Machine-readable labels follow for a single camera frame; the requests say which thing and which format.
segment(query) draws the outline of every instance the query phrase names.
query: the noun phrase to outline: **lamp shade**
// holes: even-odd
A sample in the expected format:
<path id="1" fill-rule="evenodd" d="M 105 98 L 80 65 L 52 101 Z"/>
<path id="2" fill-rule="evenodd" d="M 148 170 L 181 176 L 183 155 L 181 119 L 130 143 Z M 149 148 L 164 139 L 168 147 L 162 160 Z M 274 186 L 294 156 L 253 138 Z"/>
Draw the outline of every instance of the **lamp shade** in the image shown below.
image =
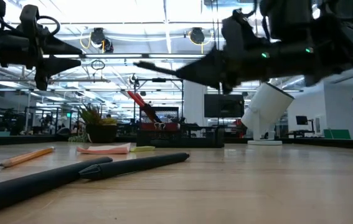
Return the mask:
<path id="1" fill-rule="evenodd" d="M 247 128 L 254 129 L 254 116 L 257 110 L 260 119 L 260 133 L 263 134 L 270 124 L 275 123 L 283 115 L 293 100 L 294 97 L 283 90 L 269 83 L 263 83 L 251 99 L 241 122 Z"/>

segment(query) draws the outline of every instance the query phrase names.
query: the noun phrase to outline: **white wall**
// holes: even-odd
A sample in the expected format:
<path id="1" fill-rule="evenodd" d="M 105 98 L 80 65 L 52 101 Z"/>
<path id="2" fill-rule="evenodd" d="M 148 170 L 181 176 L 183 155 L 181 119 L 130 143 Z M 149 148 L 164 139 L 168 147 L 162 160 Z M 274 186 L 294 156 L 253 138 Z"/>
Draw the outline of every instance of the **white wall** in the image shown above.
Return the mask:
<path id="1" fill-rule="evenodd" d="M 204 118 L 204 95 L 206 93 L 206 86 L 184 81 L 183 115 L 187 123 L 197 123 L 199 126 L 207 125 L 207 120 Z"/>
<path id="2" fill-rule="evenodd" d="M 295 100 L 287 109 L 288 130 L 311 129 L 311 123 L 307 126 L 297 125 L 296 116 L 307 116 L 308 119 L 320 118 L 320 129 L 326 129 L 326 102 L 324 100 L 324 85 L 320 83 L 311 88 L 305 88 L 304 92 L 294 95 Z"/>
<path id="3" fill-rule="evenodd" d="M 325 85 L 327 126 L 348 129 L 353 139 L 353 85 Z"/>

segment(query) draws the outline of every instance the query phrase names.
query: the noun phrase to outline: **lamp base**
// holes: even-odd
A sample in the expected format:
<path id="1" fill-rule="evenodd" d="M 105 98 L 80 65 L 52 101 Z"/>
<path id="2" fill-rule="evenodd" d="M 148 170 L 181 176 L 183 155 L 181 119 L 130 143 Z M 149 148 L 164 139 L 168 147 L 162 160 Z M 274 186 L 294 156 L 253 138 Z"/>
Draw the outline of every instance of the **lamp base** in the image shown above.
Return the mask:
<path id="1" fill-rule="evenodd" d="M 273 140 L 267 140 L 267 141 L 255 141 L 251 140 L 248 141 L 249 145 L 254 145 L 254 146 L 281 146 L 283 145 L 282 141 L 273 141 Z"/>

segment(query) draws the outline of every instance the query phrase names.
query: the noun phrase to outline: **plant pot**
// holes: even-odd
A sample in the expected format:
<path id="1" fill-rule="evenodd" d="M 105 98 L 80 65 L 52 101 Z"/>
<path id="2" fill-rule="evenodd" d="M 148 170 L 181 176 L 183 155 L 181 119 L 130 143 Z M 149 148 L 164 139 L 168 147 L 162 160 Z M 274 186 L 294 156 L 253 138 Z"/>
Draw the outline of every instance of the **plant pot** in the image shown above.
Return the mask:
<path id="1" fill-rule="evenodd" d="M 112 143 L 115 140 L 117 125 L 87 125 L 87 134 L 91 143 Z"/>

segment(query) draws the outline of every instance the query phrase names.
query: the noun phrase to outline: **pillar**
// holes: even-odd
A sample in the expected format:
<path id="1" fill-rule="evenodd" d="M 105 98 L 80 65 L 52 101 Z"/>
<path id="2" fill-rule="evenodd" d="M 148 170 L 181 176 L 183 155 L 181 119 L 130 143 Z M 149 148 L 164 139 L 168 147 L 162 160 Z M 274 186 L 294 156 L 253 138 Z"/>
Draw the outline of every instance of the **pillar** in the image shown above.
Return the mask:
<path id="1" fill-rule="evenodd" d="M 206 126 L 204 118 L 204 95 L 207 87 L 189 81 L 184 81 L 184 107 L 183 114 L 187 123 L 197 123 Z"/>

